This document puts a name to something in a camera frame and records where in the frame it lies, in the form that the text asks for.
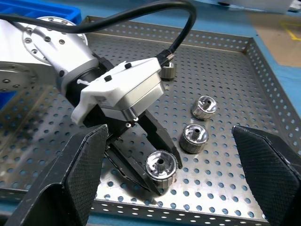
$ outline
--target small metal cylinder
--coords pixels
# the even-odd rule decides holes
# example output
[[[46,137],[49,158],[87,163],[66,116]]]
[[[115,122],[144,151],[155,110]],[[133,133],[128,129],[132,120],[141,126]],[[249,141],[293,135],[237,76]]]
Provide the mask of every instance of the small metal cylinder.
[[[162,70],[159,72],[159,75],[164,80],[172,80],[175,77],[176,69],[176,65],[172,62],[169,62],[162,67]]]
[[[179,144],[184,151],[197,154],[204,148],[207,141],[208,133],[205,128],[197,124],[190,124],[184,128]]]
[[[159,150],[151,153],[145,161],[145,169],[158,188],[168,188],[174,181],[178,162],[174,155]]]
[[[215,114],[217,102],[210,96],[201,96],[192,106],[192,114],[200,120],[207,120]]]

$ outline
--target black cable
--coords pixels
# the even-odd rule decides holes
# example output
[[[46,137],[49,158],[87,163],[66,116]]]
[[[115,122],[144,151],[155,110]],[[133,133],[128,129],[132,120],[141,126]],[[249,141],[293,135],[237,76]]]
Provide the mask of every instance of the black cable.
[[[101,29],[105,29],[107,27],[113,26],[115,24],[122,23],[124,21],[132,20],[140,16],[144,16],[147,14],[159,12],[166,9],[183,9],[189,12],[188,21],[183,28],[180,35],[175,39],[173,44],[170,46],[168,51],[170,53],[174,53],[174,51],[179,47],[179,45],[183,42],[189,31],[191,30],[194,22],[196,20],[196,9],[195,7],[187,0],[162,0],[156,1],[152,3],[148,3],[133,9],[129,9],[125,12],[121,12],[110,17],[105,18],[104,20],[88,23],[88,24],[80,24],[77,26],[67,26],[62,24],[56,24],[48,21],[43,21],[40,19],[19,16],[19,15],[10,15],[10,14],[0,14],[0,19],[7,20],[10,22],[20,22],[26,24],[32,24],[40,27],[45,27],[54,31],[63,32],[63,33],[89,33],[96,32]]]

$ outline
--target blue table surface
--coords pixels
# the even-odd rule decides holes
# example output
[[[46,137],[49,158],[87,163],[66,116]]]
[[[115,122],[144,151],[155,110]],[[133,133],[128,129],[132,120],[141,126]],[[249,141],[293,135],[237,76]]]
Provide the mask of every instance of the blue table surface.
[[[81,9],[82,17],[86,16],[111,16],[129,8],[139,6],[151,0],[46,0],[48,2],[76,6]],[[259,36],[256,36],[251,21],[245,11],[238,8],[227,8],[218,5],[194,2],[198,9],[197,21],[193,27],[195,30],[227,33],[240,36],[253,37],[274,74],[281,83],[287,96],[294,105],[299,116],[301,115],[301,68],[280,66],[272,57]],[[181,10],[170,10],[135,19],[137,22],[160,24],[174,27],[183,27],[187,20],[187,13]],[[16,203],[1,202],[0,210],[13,211]],[[92,214],[89,223],[118,226],[152,226],[152,225],[175,225],[166,222],[154,222],[150,220],[121,218],[113,215]]]

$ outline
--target perforated metal tray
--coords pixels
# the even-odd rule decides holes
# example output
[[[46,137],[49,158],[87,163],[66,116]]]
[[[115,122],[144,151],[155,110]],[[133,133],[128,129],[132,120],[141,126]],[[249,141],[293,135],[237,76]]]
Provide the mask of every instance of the perforated metal tray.
[[[118,64],[155,56],[180,31],[126,22],[89,34],[88,40],[95,53]],[[174,62],[175,80],[164,82],[165,94],[149,110],[178,148],[182,129],[190,123],[206,127],[208,145],[196,155],[181,151],[183,169],[162,196],[126,181],[104,161],[92,211],[197,225],[269,225],[246,183],[230,130],[245,125],[277,133],[301,154],[300,118],[275,75],[253,39],[226,34],[191,31]],[[190,113],[200,95],[209,95],[219,104],[218,113],[206,122]],[[72,110],[56,88],[36,87],[19,92],[1,111],[1,199],[21,199],[44,166],[81,129],[70,120]],[[117,142],[141,164],[152,150],[139,126]]]

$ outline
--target blue bin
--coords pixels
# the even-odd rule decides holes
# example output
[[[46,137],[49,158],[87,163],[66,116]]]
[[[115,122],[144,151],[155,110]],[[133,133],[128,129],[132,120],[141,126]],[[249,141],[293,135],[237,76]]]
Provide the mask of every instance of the blue bin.
[[[37,0],[0,0],[0,13],[16,13],[22,16],[38,18],[41,16],[57,16],[70,20],[75,24],[81,22],[80,9],[55,3]],[[0,93],[0,109],[16,92]]]

